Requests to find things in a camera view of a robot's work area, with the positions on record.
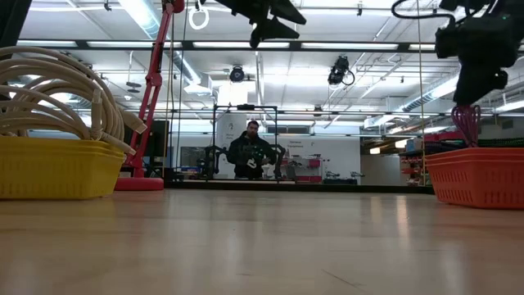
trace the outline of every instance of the black robotic arm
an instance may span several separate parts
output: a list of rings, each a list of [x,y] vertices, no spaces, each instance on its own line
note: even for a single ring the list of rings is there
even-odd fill
[[[454,11],[463,7],[466,18],[456,21],[451,14],[402,16],[403,19],[448,17],[449,24],[436,32],[436,54],[439,58],[458,57],[461,71],[454,101],[469,106],[494,89],[504,89],[508,73],[503,68],[517,61],[518,49],[524,38],[524,1],[522,0],[442,0],[440,8]],[[487,6],[482,17],[473,17]]]

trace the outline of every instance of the coiled cable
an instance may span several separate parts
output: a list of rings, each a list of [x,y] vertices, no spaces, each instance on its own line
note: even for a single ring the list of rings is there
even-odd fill
[[[147,127],[134,114],[116,105],[107,85],[91,69],[71,57],[43,48],[0,49],[0,57],[17,53],[32,57],[0,61],[0,93],[15,93],[11,101],[0,102],[0,135],[27,136],[28,129],[54,129],[80,139],[105,141],[124,152],[135,153],[123,142],[124,124],[139,133]],[[39,78],[23,88],[4,86],[9,79],[23,75]],[[53,98],[56,93],[74,94],[91,102],[91,127],[73,109]]]

